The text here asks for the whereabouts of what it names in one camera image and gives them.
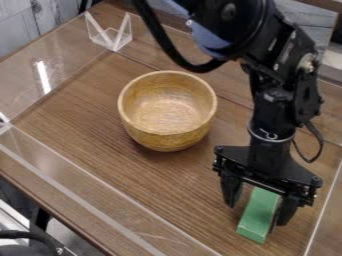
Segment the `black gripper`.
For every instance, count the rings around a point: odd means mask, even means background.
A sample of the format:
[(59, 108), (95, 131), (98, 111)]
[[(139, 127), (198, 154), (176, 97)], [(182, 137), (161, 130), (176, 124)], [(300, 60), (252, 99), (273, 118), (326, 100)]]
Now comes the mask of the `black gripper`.
[(282, 197), (282, 202), (276, 210), (270, 232), (277, 226), (286, 226), (296, 212), (305, 205), (312, 206), (317, 197), (317, 189), (322, 187), (322, 179), (304, 166), (292, 155), (285, 162), (273, 162), (264, 157), (262, 163), (256, 164), (249, 160), (248, 146), (216, 146), (216, 161), (213, 169), (221, 177), (224, 199), (230, 208), (234, 208), (249, 183)]

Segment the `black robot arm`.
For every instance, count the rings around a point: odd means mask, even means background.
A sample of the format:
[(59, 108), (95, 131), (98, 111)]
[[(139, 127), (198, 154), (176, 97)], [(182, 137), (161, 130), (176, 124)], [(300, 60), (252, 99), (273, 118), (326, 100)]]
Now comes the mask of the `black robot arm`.
[(241, 60), (250, 77), (250, 144), (214, 149), (225, 201), (237, 205), (246, 183), (277, 193), (282, 201), (276, 224), (285, 226), (297, 210), (314, 204), (322, 187), (322, 179), (290, 153), (298, 148), (300, 128), (322, 137), (312, 122), (324, 103), (316, 42), (288, 20), (274, 0), (172, 1), (190, 18), (194, 39), (213, 57), (194, 70), (208, 72), (230, 60)]

